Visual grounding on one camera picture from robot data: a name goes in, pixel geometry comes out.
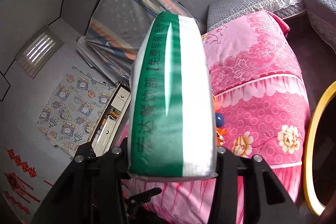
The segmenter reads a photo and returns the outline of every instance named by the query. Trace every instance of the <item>air vent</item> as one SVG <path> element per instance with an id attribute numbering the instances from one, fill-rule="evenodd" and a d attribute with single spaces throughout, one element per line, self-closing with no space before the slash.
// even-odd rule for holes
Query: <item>air vent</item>
<path id="1" fill-rule="evenodd" d="M 50 29 L 46 29 L 17 57 L 17 62 L 31 78 L 34 78 L 63 44 Z"/>

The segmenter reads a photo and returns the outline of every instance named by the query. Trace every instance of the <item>flower print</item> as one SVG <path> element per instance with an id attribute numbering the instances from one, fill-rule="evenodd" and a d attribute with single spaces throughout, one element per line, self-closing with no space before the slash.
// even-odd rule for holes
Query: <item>flower print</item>
<path id="1" fill-rule="evenodd" d="M 22 161 L 20 159 L 20 156 L 18 156 L 18 155 L 14 157 L 14 161 L 15 161 L 15 163 L 16 163 L 17 166 L 20 166 L 21 163 L 22 163 Z"/>
<path id="2" fill-rule="evenodd" d="M 298 139 L 297 127 L 284 124 L 281 131 L 278 132 L 279 145 L 282 146 L 284 153 L 293 154 L 295 150 L 300 149 L 300 140 Z"/>
<path id="3" fill-rule="evenodd" d="M 14 159 L 14 157 L 15 157 L 15 154 L 14 154 L 14 150 L 13 149 L 7 149 L 7 152 L 8 152 L 8 156 L 9 156 L 9 158 L 11 159 L 11 160 L 13 160 Z"/>
<path id="4" fill-rule="evenodd" d="M 28 165 L 28 163 L 27 163 L 26 161 L 23 161 L 23 162 L 21 163 L 21 168 L 22 168 L 23 172 L 27 172 L 28 169 L 29 169 L 29 165 Z"/>
<path id="5" fill-rule="evenodd" d="M 252 153 L 253 137 L 250 136 L 250 132 L 247 131 L 243 136 L 238 136 L 233 142 L 232 153 L 236 156 L 247 158 Z"/>
<path id="6" fill-rule="evenodd" d="M 240 59 L 232 68 L 232 73 L 235 78 L 239 78 L 241 81 L 249 80 L 252 77 L 258 75 L 257 62 L 247 62 L 245 59 Z"/>
<path id="7" fill-rule="evenodd" d="M 37 177 L 35 167 L 29 167 L 28 173 L 29 173 L 31 178 Z"/>

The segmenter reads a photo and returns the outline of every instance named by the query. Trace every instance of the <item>pink bedspread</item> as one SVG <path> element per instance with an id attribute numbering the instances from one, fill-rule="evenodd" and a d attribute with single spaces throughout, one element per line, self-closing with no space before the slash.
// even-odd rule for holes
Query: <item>pink bedspread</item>
<path id="1" fill-rule="evenodd" d="M 223 146 L 243 157 L 262 155 L 295 200 L 310 111 L 300 66 L 285 39 L 288 32 L 280 18 L 259 11 L 203 37 L 216 112 L 226 120 Z M 127 132 L 128 124 L 118 143 Z M 162 193 L 146 208 L 170 223 L 208 221 L 215 179 L 184 183 L 131 179 L 124 183 L 132 195 L 160 187 Z M 237 224 L 243 222 L 243 194 L 239 178 Z"/>

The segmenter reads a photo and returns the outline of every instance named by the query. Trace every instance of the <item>lace trim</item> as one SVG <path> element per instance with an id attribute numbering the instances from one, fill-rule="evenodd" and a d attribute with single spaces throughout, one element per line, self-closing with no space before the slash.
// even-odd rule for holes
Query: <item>lace trim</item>
<path id="1" fill-rule="evenodd" d="M 230 15 L 228 17 L 226 17 L 225 19 L 221 20 L 220 22 L 212 25 L 209 29 L 208 32 L 218 28 L 221 25 L 224 25 L 238 17 L 247 15 L 247 14 L 251 14 L 253 12 L 257 12 L 260 10 L 267 10 L 270 12 L 274 12 L 274 11 L 279 11 L 281 9 L 284 8 L 288 8 L 289 6 L 294 6 L 298 3 L 300 3 L 302 0 L 264 0 L 262 2 L 259 2 L 255 5 L 252 5 L 248 8 L 245 8 L 233 15 Z"/>

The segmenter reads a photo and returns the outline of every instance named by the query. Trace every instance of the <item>floral pattern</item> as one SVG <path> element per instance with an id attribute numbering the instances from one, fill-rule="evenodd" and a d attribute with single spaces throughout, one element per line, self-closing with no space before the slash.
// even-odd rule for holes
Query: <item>floral pattern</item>
<path id="1" fill-rule="evenodd" d="M 37 177 L 35 167 L 29 167 L 28 162 L 22 161 L 19 155 L 15 155 L 13 149 L 7 149 L 8 157 L 14 160 L 16 166 L 20 166 L 23 172 L 28 172 L 31 178 Z"/>
<path id="2" fill-rule="evenodd" d="M 300 149 L 300 140 L 297 127 L 283 125 L 281 131 L 278 132 L 279 145 L 282 146 L 284 153 L 293 154 L 295 150 Z"/>
<path id="3" fill-rule="evenodd" d="M 214 95 L 248 81 L 277 73 L 292 74 L 302 79 L 296 57 L 280 28 L 274 23 L 272 17 L 275 15 L 266 17 L 265 13 L 267 12 L 260 11 L 237 19 L 248 22 L 251 29 L 254 30 L 253 35 L 256 43 L 239 51 L 238 54 L 227 56 L 217 62 L 214 62 L 212 56 L 208 59 L 212 93 Z M 231 29 L 230 24 L 233 24 L 233 22 L 226 24 L 228 32 Z M 230 53 L 227 45 L 231 41 L 229 41 L 229 36 L 223 33 L 224 30 L 218 28 L 207 34 L 207 41 L 204 45 L 206 52 L 214 50 L 221 52 L 224 50 L 222 47 L 225 47 L 225 51 Z M 245 35 L 250 35 L 250 33 L 237 33 L 234 37 L 239 40 L 243 39 Z M 217 48 L 212 46 L 212 36 L 218 37 Z"/>
<path id="4" fill-rule="evenodd" d="M 232 153 L 236 156 L 247 158 L 252 153 L 253 137 L 247 131 L 243 136 L 238 136 L 233 142 Z"/>

